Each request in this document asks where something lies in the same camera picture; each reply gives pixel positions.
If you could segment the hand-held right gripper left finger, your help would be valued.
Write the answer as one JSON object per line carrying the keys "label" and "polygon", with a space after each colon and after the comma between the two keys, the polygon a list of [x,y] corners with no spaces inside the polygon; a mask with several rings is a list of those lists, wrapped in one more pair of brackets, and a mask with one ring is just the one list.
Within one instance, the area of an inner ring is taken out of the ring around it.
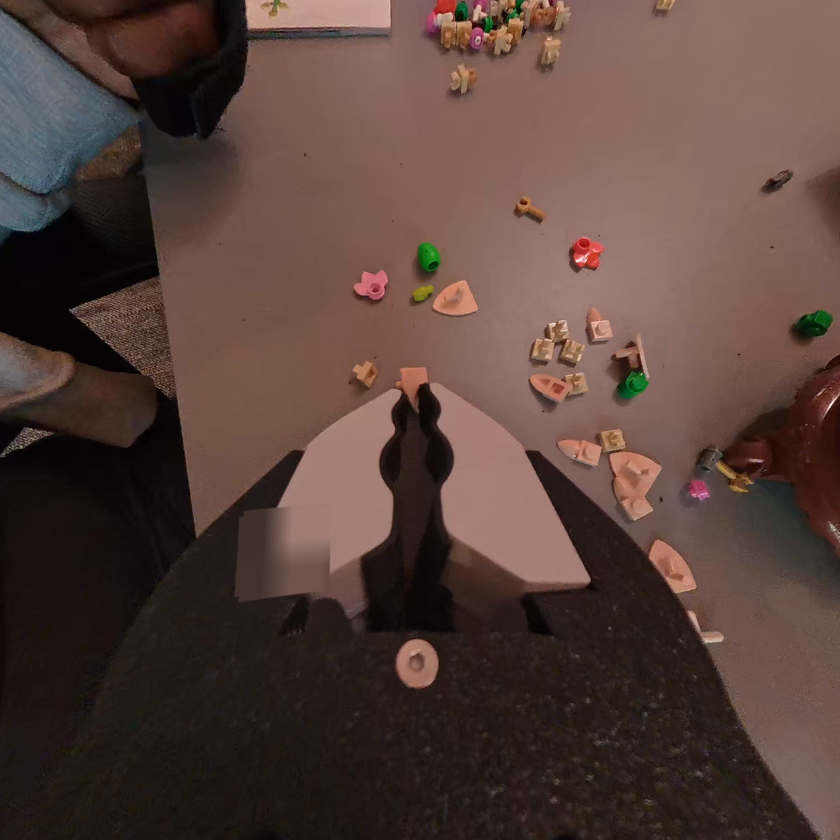
{"label": "hand-held right gripper left finger", "polygon": [[332,598],[366,629],[390,628],[405,581],[405,395],[391,389],[342,417],[303,452],[280,499],[280,580]]}

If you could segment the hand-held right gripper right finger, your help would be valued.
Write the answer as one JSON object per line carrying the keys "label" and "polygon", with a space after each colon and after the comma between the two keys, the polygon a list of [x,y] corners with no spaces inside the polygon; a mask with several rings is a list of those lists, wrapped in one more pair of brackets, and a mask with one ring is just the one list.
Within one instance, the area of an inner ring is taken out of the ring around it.
{"label": "hand-held right gripper right finger", "polygon": [[434,489],[417,549],[417,627],[454,629],[535,594],[579,591],[587,572],[524,447],[439,384],[417,391]]}

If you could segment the peach petal brick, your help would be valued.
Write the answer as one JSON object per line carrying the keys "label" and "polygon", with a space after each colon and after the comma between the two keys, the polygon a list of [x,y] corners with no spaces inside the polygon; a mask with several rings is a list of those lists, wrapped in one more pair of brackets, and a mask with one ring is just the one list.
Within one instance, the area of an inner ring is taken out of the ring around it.
{"label": "peach petal brick", "polygon": [[619,501],[646,497],[662,469],[651,458],[627,450],[613,452],[609,459],[613,489]]}
{"label": "peach petal brick", "polygon": [[433,310],[450,317],[464,317],[477,312],[478,304],[467,281],[459,280],[441,290]]}
{"label": "peach petal brick", "polygon": [[669,543],[655,540],[648,552],[651,564],[675,594],[693,592],[697,582],[685,559]]}
{"label": "peach petal brick", "polygon": [[402,367],[395,388],[405,395],[415,413],[419,413],[418,391],[421,385],[427,383],[427,369],[425,367]]}
{"label": "peach petal brick", "polygon": [[636,483],[617,476],[613,480],[614,495],[631,521],[647,516],[653,507],[647,499],[650,486],[644,482]]}

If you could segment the person's left forearm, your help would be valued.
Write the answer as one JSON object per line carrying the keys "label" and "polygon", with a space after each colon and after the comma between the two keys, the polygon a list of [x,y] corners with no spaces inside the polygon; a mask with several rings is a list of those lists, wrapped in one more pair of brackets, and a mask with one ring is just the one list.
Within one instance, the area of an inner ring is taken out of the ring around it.
{"label": "person's left forearm", "polygon": [[39,231],[67,209],[74,175],[139,120],[77,28],[41,2],[2,2],[1,230]]}

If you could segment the grey desk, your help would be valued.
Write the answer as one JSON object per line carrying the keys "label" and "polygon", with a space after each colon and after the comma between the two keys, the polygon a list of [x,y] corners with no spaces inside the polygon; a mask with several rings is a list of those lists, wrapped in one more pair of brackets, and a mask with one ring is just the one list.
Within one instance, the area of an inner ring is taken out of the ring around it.
{"label": "grey desk", "polygon": [[[815,829],[838,838],[838,561],[789,488],[709,478],[726,447],[786,406],[838,354],[838,2],[570,2],[556,66],[442,52],[429,3],[394,2],[385,38],[259,41],[219,131],[143,134],[196,527],[289,449],[424,365],[551,457],[645,549],[674,546],[687,597],[738,712]],[[794,177],[778,192],[761,186]],[[528,196],[545,212],[518,216]],[[603,244],[576,269],[580,237]],[[440,267],[423,272],[430,242]],[[383,299],[353,291],[384,270]],[[433,310],[465,280],[478,311]],[[414,303],[412,291],[434,294]],[[596,308],[613,337],[591,343]],[[816,339],[792,331],[824,309]],[[530,361],[549,322],[583,343],[570,369]],[[616,393],[613,354],[643,336],[650,382]],[[366,389],[353,374],[373,362]],[[582,372],[554,404],[536,372]],[[588,467],[562,438],[661,465],[653,512],[631,521],[609,455]]]}

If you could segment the person's left hand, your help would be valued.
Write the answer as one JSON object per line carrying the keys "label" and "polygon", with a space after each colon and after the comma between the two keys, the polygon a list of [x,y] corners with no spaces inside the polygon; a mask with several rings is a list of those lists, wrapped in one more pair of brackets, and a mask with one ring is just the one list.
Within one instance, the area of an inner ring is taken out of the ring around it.
{"label": "person's left hand", "polygon": [[213,1],[51,1],[84,44],[70,63],[118,97],[139,102],[140,81],[168,77],[221,45]]}

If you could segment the flower instruction booklet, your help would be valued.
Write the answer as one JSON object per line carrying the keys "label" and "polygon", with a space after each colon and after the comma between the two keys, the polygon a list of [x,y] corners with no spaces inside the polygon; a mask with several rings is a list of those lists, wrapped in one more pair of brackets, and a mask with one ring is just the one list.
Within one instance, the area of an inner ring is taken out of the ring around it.
{"label": "flower instruction booklet", "polygon": [[251,39],[389,35],[390,1],[246,1]]}

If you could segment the cluster of tan square bricks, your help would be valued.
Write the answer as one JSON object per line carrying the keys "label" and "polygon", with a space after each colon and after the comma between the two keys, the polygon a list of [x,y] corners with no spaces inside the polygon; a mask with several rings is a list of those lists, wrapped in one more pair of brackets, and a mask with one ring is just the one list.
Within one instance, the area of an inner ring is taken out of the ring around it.
{"label": "cluster of tan square bricks", "polygon": [[[545,327],[543,337],[534,340],[532,344],[530,361],[535,364],[558,361],[572,369],[581,362],[584,350],[583,343],[572,339],[567,321],[549,322]],[[589,391],[588,382],[582,372],[571,371],[555,377],[571,383],[572,392],[568,396],[579,396]]]}

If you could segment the tan stick brick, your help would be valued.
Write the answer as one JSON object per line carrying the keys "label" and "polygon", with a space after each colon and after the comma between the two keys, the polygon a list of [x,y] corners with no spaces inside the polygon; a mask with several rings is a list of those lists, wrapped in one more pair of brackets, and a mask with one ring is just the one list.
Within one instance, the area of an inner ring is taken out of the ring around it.
{"label": "tan stick brick", "polygon": [[640,332],[636,333],[634,339],[625,347],[617,350],[613,357],[616,360],[627,362],[631,371],[640,371],[645,379],[650,382],[650,371],[643,336]]}

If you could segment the grey gold pin brick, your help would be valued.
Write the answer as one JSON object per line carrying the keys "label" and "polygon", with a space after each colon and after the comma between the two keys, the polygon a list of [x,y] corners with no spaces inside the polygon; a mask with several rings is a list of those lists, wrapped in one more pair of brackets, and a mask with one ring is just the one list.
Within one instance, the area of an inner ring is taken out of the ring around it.
{"label": "grey gold pin brick", "polygon": [[725,477],[729,489],[733,492],[746,494],[753,485],[753,480],[747,474],[737,471],[725,462],[719,448],[706,447],[700,451],[697,457],[696,471],[705,475],[714,470]]}

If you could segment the heap of mixed small bricks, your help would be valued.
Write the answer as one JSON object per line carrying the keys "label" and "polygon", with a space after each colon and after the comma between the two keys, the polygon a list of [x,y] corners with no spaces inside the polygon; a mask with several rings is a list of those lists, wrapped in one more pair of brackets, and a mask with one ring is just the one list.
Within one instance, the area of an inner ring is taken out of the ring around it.
{"label": "heap of mixed small bricks", "polygon": [[508,56],[525,38],[539,44],[535,67],[550,73],[562,48],[572,10],[563,1],[437,1],[427,12],[424,33],[443,53]]}

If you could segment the person's legs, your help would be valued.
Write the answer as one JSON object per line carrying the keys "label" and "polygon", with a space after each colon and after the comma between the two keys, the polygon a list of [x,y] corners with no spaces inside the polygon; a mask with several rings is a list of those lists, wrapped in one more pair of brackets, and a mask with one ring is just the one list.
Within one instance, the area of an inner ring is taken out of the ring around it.
{"label": "person's legs", "polygon": [[141,606],[195,537],[176,404],[147,377],[2,333],[2,838],[37,821]]}

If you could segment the toy brick potted plant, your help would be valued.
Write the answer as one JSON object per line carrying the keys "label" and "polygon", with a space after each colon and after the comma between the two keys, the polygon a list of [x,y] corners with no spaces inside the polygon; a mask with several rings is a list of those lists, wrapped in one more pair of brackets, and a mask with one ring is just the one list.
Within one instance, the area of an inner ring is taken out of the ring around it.
{"label": "toy brick potted plant", "polygon": [[804,383],[788,408],[750,426],[722,461],[751,480],[790,485],[810,530],[839,554],[839,357]]}

